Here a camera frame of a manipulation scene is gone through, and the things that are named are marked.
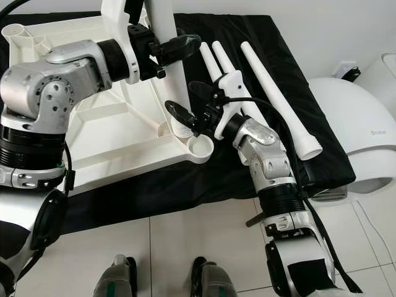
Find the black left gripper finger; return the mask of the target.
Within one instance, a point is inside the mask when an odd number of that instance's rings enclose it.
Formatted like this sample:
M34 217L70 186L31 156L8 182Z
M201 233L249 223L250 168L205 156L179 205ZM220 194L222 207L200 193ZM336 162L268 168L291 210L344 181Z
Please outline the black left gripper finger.
M161 43L158 53L159 64L173 64L192 56L200 51L201 37L198 35L182 35Z

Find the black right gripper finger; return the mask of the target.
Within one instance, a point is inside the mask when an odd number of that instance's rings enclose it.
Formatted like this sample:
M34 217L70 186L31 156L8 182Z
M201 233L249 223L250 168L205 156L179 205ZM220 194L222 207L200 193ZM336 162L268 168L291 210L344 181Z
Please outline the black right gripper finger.
M165 101L165 107L176 122L179 122L179 124L184 126L188 131L194 131L196 117L193 116L187 108L175 101Z
M217 82L192 81L187 83L187 88L204 101L223 101L224 90L220 88Z

